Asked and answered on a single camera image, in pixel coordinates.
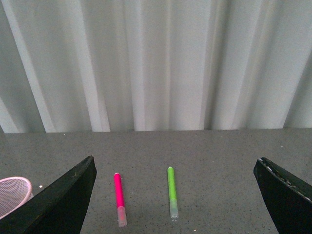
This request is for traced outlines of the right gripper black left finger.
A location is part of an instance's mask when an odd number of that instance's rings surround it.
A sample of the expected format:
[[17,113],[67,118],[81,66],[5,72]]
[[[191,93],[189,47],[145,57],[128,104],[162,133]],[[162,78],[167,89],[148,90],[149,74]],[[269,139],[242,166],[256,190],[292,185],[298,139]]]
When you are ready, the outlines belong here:
[[1,219],[2,234],[79,234],[97,170],[86,157],[67,173]]

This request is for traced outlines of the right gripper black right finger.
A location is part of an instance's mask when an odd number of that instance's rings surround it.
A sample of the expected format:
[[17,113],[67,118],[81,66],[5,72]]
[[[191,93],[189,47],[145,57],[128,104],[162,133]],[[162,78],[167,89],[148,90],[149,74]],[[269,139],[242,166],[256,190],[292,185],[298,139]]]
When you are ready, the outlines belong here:
[[280,234],[312,232],[312,186],[269,159],[253,169],[261,195]]

